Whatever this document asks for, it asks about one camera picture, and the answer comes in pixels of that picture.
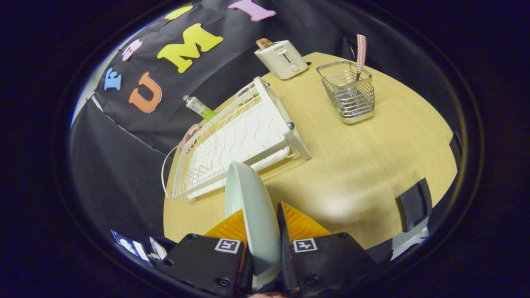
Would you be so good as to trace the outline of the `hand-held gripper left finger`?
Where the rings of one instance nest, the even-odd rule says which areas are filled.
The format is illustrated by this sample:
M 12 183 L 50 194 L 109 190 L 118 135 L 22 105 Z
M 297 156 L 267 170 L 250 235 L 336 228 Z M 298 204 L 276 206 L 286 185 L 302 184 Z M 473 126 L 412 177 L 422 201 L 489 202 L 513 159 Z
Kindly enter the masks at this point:
M 249 296 L 253 291 L 254 269 L 243 211 L 236 211 L 205 235 L 185 235 L 157 268 L 172 279 L 211 296 Z

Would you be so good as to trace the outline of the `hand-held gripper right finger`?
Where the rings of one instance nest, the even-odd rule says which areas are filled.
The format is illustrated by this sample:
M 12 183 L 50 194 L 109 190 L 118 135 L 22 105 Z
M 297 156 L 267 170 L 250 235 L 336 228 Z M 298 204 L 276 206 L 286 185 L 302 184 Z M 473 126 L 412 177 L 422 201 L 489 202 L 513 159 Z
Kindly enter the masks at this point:
M 331 233 L 285 202 L 277 206 L 284 291 L 290 296 L 335 296 L 378 269 L 346 232 Z

